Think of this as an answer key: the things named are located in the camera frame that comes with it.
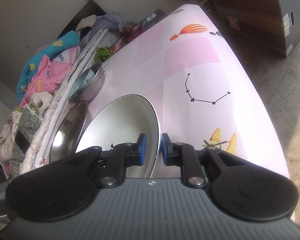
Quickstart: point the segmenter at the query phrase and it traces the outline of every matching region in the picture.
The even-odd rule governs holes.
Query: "green vegetable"
[[[110,56],[112,55],[111,51],[109,51],[108,46],[100,47],[97,49],[96,55],[94,56],[95,61],[101,60],[102,62],[105,62]]]

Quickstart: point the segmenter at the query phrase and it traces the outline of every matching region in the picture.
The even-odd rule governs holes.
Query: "blue blanket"
[[[38,71],[38,66],[43,55],[47,55],[49,58],[54,57],[56,54],[63,52],[66,49],[78,46],[79,36],[76,32],[70,31],[61,38],[57,39],[52,44],[44,48],[38,54],[33,56],[23,68],[19,83],[17,85],[18,100],[21,101],[25,92],[21,90],[21,87],[26,87],[30,82],[34,74]]]

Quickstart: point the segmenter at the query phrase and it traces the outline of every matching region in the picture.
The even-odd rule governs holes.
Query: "black headboard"
[[[86,5],[82,7],[82,9],[73,17],[73,19],[63,29],[63,31],[60,33],[58,38],[62,37],[69,31],[75,31],[77,25],[82,19],[93,14],[97,16],[101,16],[101,15],[105,15],[106,12],[94,0],[89,0],[86,3]]]

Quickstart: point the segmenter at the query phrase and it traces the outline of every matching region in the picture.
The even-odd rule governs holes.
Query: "concrete floor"
[[[295,218],[300,225],[300,42],[284,58],[246,38],[226,33],[225,38],[258,91],[278,134],[290,178],[299,190]]]

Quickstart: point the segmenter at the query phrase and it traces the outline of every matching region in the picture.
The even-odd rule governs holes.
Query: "gray gripper base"
[[[205,191],[179,179],[126,179],[103,189],[83,212],[53,223],[16,218],[0,232],[3,240],[213,239],[293,240],[300,228],[289,219],[253,223],[213,205]]]

